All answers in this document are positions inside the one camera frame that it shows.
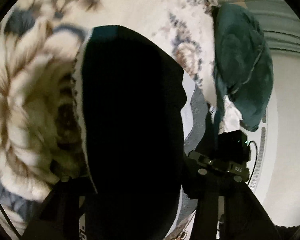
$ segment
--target wire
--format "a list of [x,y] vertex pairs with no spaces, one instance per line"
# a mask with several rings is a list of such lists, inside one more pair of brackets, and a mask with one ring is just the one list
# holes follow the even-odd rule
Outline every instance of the wire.
[[17,231],[17,229],[14,227],[14,225],[12,224],[11,220],[9,219],[8,215],[6,214],[6,212],[4,211],[1,203],[0,203],[0,211],[2,212],[2,215],[4,216],[4,218],[6,219],[7,223],[9,224],[9,226],[11,227],[12,231],[16,234],[16,236],[18,237],[18,239],[21,240],[21,235],[19,234],[19,232]]
[[251,172],[251,176],[250,176],[250,179],[249,179],[248,185],[250,184],[250,181],[251,181],[251,179],[252,179],[252,176],[253,176],[254,170],[255,170],[255,168],[256,168],[256,165],[257,165],[257,160],[258,160],[258,146],[257,146],[257,144],[256,144],[256,142],[255,142],[255,141],[250,141],[250,142],[249,142],[249,144],[248,144],[248,146],[249,146],[249,147],[250,147],[250,144],[251,144],[251,143],[253,143],[253,144],[254,144],[254,146],[256,147],[256,160],[255,160],[255,162],[254,162],[254,165],[253,165],[253,170],[252,170],[252,172]]

